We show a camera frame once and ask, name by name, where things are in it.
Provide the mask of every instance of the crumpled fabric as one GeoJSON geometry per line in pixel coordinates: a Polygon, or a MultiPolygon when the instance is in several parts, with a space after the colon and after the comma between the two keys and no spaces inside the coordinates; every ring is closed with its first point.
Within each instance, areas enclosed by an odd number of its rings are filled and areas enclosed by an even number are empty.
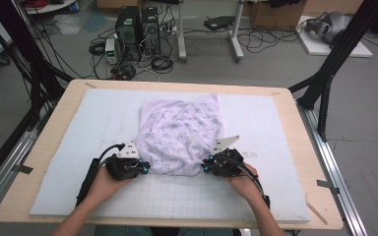
{"type": "Polygon", "coordinates": [[[222,138],[222,115],[216,94],[192,102],[155,100],[141,110],[135,145],[150,172],[196,175],[216,140],[222,138]]]}

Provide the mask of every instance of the human hand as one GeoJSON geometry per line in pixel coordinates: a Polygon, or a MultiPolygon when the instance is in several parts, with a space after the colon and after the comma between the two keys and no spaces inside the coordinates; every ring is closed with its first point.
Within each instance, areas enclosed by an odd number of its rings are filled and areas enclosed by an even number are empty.
{"type": "Polygon", "coordinates": [[[85,200],[99,205],[112,197],[119,189],[131,182],[132,179],[127,180],[114,180],[109,175],[105,166],[102,166],[94,178],[94,182],[88,191],[85,200]]]}
{"type": "MultiPolygon", "coordinates": [[[[254,175],[258,175],[257,170],[253,166],[247,164],[246,162],[244,162],[244,164],[254,175]]],[[[253,180],[247,175],[229,177],[226,179],[228,180],[232,189],[234,189],[234,191],[243,199],[247,200],[247,202],[256,196],[261,195],[253,180]]]]}

